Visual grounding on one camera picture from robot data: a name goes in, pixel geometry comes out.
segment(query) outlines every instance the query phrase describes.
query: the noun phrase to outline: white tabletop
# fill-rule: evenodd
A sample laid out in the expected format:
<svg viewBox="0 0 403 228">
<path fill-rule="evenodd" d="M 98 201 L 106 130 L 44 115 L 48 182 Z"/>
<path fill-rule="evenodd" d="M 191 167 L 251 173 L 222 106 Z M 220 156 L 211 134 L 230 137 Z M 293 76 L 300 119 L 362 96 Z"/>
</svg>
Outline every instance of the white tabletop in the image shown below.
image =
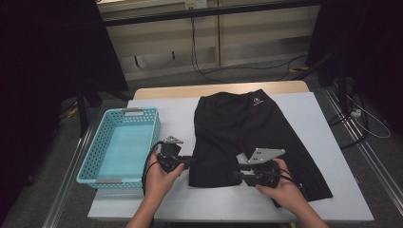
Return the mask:
<svg viewBox="0 0 403 228">
<path fill-rule="evenodd" d="M 320 110 L 313 93 L 272 94 L 285 118 L 314 159 L 334 197 L 310 202 L 326 221 L 373 220 L 351 170 Z M 160 112 L 160 139 L 170 135 L 183 140 L 181 155 L 195 145 L 194 110 L 199 98 L 130 101 L 128 106 L 156 106 Z M 184 171 L 165 197 L 156 221 L 285 222 L 296 220 L 283 208 L 245 183 L 200 189 L 187 185 Z M 129 220 L 143 198 L 142 190 L 99 189 L 88 216 L 92 219 Z"/>
</svg>

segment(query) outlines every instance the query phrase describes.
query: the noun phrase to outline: blue plastic basket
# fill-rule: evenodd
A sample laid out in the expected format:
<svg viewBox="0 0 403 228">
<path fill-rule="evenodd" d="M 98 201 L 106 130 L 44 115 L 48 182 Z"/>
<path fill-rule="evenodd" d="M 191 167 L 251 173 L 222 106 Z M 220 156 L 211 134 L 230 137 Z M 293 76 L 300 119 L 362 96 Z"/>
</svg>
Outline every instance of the blue plastic basket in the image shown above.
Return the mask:
<svg viewBox="0 0 403 228">
<path fill-rule="evenodd" d="M 93 188 L 142 187 L 144 162 L 158 141 L 156 107 L 110 109 L 101 120 L 77 175 Z"/>
</svg>

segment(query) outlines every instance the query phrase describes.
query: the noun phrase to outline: human hand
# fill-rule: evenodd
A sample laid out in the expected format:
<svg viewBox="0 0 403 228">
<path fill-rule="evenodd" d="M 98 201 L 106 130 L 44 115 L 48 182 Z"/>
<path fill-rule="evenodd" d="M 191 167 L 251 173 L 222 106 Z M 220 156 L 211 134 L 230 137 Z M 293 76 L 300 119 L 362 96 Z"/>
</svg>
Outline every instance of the human hand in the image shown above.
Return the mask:
<svg viewBox="0 0 403 228">
<path fill-rule="evenodd" d="M 181 175 L 184 164 L 181 163 L 174 171 L 167 174 L 158 163 L 155 151 L 156 149 L 152 152 L 147 165 L 148 173 L 146 174 L 145 182 L 145 198 L 161 202 L 169 190 L 171 190 L 175 179 Z"/>
<path fill-rule="evenodd" d="M 280 168 L 280 173 L 282 176 L 292 178 L 289 175 L 289 171 L 284 160 L 274 159 L 274 161 L 278 163 L 278 167 Z M 286 179 L 280 179 L 277 188 L 256 185 L 256 189 L 258 189 L 258 191 L 260 191 L 262 194 L 273 198 L 282 207 L 292 212 L 293 210 L 295 210 L 294 207 L 296 205 L 307 203 L 305 198 L 299 191 L 298 187 L 294 183 Z"/>
</svg>

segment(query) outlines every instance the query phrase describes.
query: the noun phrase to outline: basket handle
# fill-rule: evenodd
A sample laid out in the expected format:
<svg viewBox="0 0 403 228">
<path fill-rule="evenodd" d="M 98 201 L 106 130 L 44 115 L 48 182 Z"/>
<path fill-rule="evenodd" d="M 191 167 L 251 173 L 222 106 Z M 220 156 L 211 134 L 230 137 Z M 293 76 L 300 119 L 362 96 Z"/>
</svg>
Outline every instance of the basket handle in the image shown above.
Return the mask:
<svg viewBox="0 0 403 228">
<path fill-rule="evenodd" d="M 122 112 L 135 112 L 136 115 L 144 115 L 143 110 L 140 107 L 127 107 L 127 108 L 122 108 Z"/>
<path fill-rule="evenodd" d="M 122 179 L 97 179 L 97 184 L 123 184 Z"/>
</svg>

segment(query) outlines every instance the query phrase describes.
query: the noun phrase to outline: white wall socket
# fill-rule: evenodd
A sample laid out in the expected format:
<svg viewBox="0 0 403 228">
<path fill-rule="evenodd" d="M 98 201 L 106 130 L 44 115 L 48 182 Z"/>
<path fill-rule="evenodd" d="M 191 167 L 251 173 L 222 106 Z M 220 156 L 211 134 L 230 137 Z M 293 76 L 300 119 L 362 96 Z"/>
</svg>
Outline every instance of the white wall socket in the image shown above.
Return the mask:
<svg viewBox="0 0 403 228">
<path fill-rule="evenodd" d="M 186 10 L 190 9 L 205 9 L 207 8 L 207 0 L 199 0 L 199 1 L 185 1 L 184 8 Z"/>
<path fill-rule="evenodd" d="M 207 0 L 195 1 L 196 9 L 205 9 L 207 8 Z"/>
</svg>

